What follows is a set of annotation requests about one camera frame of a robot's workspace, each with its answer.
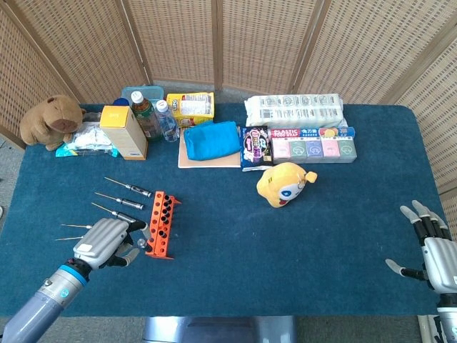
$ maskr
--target table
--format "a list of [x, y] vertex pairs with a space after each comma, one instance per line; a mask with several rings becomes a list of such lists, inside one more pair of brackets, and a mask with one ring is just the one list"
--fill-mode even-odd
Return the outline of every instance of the table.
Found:
[[[216, 121], [244, 121], [242, 104], [216, 106]], [[417, 199], [443, 215], [411, 110], [345, 105], [356, 128], [352, 164], [309, 164], [315, 184], [281, 209], [256, 193], [261, 171], [178, 169], [178, 142], [151, 144], [146, 161], [111, 156], [55, 158], [29, 147], [0, 237], [0, 315], [12, 315], [72, 256], [84, 229], [103, 216], [90, 202], [148, 220], [152, 199], [104, 176], [177, 196], [169, 253], [105, 268], [66, 316], [251, 316], [429, 314], [437, 296], [394, 274], [385, 258], [422, 263], [412, 226], [398, 208]], [[94, 192], [147, 202], [142, 212]]]

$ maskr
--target robotic arm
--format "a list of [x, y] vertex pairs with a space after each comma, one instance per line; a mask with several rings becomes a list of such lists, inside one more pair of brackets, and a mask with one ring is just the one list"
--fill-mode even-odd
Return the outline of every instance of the robotic arm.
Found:
[[145, 232], [145, 222], [100, 219], [73, 248], [74, 257], [62, 264], [6, 324], [2, 343], [36, 342], [89, 282], [92, 270], [127, 267], [139, 249], [131, 249], [131, 232]]
[[416, 231], [425, 262], [423, 271], [400, 267], [391, 259], [386, 263], [403, 277], [427, 281], [429, 287], [440, 294], [437, 307], [444, 334], [448, 343], [457, 343], [457, 243], [437, 214], [416, 200], [413, 200], [413, 207], [417, 213], [406, 206], [400, 210]]

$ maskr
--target screwdriver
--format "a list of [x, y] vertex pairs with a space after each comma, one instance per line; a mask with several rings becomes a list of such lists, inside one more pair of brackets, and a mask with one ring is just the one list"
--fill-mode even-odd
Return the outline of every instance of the screwdriver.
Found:
[[123, 184], [122, 182], [110, 179], [109, 177], [105, 177], [105, 179], [107, 179], [107, 180], [109, 180], [111, 182], [114, 182], [115, 184], [120, 184], [121, 186], [124, 186], [124, 187], [126, 187], [127, 189], [130, 189], [133, 192], [136, 192], [136, 193], [139, 193], [139, 194], [143, 194], [145, 197], [150, 198], [151, 195], [152, 195], [152, 193], [150, 191], [146, 191], [145, 189], [142, 189], [142, 188], [140, 188], [138, 186], [134, 186], [132, 184]]
[[110, 197], [109, 195], [98, 193], [98, 192], [95, 192], [95, 194], [100, 195], [101, 197], [113, 199], [114, 201], [116, 201], [116, 202], [118, 202], [118, 203], [120, 203], [122, 205], [134, 207], [135, 209], [143, 209], [143, 207], [144, 207], [143, 204], [140, 204], [138, 202], [133, 202], [131, 200], [121, 199], [121, 198], [114, 198], [114, 197]]
[[83, 227], [86, 229], [92, 229], [92, 225], [74, 225], [74, 224], [61, 224], [63, 227]]
[[54, 241], [69, 241], [70, 239], [81, 239], [83, 238], [84, 236], [80, 236], [80, 237], [68, 237], [68, 238], [58, 238], [58, 239], [55, 239]]
[[113, 214], [113, 216], [115, 216], [117, 219], [121, 219], [121, 220], [124, 220], [125, 222], [128, 222], [128, 223], [134, 223], [134, 222], [137, 222], [136, 219], [132, 218], [132, 217], [129, 217], [127, 214], [125, 213], [122, 213], [122, 212], [117, 212], [117, 211], [111, 211], [110, 209], [107, 209], [101, 205], [98, 205], [96, 204], [95, 202], [91, 202], [91, 204], [93, 204], [94, 206], [97, 206], [98, 208], [100, 209], [104, 209], [105, 211]]

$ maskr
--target yellow box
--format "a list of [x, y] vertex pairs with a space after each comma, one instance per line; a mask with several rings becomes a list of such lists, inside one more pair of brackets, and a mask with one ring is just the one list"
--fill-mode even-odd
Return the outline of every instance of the yellow box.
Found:
[[100, 128], [124, 159], [146, 159], [148, 142], [129, 106], [105, 106]]
[[166, 103], [179, 127], [190, 127], [214, 118], [214, 93], [168, 94]]

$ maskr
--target stuffed capybara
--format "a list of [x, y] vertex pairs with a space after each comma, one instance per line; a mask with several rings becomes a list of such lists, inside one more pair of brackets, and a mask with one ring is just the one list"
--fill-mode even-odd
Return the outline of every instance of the stuffed capybara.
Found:
[[22, 140], [28, 145], [41, 143], [49, 151], [68, 142], [82, 124], [83, 114], [76, 102], [66, 95], [50, 96], [32, 107], [21, 120]]

